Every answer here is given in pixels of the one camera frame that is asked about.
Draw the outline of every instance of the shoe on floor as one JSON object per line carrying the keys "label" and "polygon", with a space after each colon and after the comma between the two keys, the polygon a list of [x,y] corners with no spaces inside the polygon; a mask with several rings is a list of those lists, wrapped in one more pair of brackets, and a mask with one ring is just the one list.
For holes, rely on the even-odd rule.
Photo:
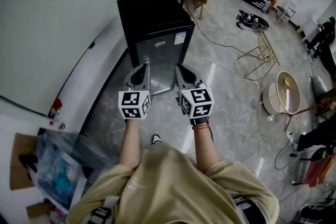
{"label": "shoe on floor", "polygon": [[156,143],[161,143],[161,137],[159,137],[158,134],[153,134],[152,135],[152,145],[156,144]]}

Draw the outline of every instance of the cardboard box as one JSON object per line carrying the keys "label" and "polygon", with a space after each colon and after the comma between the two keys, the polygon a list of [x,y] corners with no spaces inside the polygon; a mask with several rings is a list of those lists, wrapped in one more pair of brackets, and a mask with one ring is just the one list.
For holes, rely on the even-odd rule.
{"label": "cardboard box", "polygon": [[27,216],[31,224],[50,224],[49,216],[55,210],[50,202],[42,202],[26,207]]}
{"label": "cardboard box", "polygon": [[13,142],[9,169],[9,188],[11,190],[34,187],[29,179],[28,169],[19,160],[21,154],[33,154],[36,147],[36,136],[16,133]]}

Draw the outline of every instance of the person standing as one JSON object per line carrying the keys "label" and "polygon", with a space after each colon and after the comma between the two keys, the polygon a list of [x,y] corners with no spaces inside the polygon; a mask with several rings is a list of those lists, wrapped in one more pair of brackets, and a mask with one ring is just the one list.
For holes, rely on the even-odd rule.
{"label": "person standing", "polygon": [[320,123],[320,125],[314,130],[305,135],[300,135],[298,142],[294,143],[293,149],[295,151],[303,151],[311,146],[323,145],[327,147],[329,154],[333,154],[336,147],[336,113]]}
{"label": "person standing", "polygon": [[327,46],[330,46],[335,40],[335,18],[334,17],[330,17],[329,22],[325,22],[323,25],[321,25],[321,27],[322,27],[322,31],[316,34],[316,36],[313,38],[313,40],[311,41],[309,45],[306,45],[306,49],[309,54],[310,50],[319,42],[316,52],[312,56],[313,60],[317,58],[321,50],[323,50]]}

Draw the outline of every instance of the chair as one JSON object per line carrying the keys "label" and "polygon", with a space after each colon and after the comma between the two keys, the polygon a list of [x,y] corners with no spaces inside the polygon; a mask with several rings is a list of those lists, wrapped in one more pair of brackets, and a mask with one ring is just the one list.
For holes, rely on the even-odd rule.
{"label": "chair", "polygon": [[276,13],[279,16],[279,19],[277,20],[277,23],[282,20],[283,22],[288,22],[291,17],[294,16],[296,13],[296,1],[295,0],[290,0],[289,4],[286,8],[277,6],[276,7]]}

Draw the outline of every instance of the label sticker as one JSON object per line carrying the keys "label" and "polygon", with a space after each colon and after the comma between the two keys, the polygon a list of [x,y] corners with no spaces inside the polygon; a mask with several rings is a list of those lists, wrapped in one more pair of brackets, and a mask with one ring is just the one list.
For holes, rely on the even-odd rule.
{"label": "label sticker", "polygon": [[161,45],[165,45],[166,41],[155,43],[156,48],[159,48]]}
{"label": "label sticker", "polygon": [[186,34],[187,34],[187,32],[176,33],[174,45],[183,43]]}

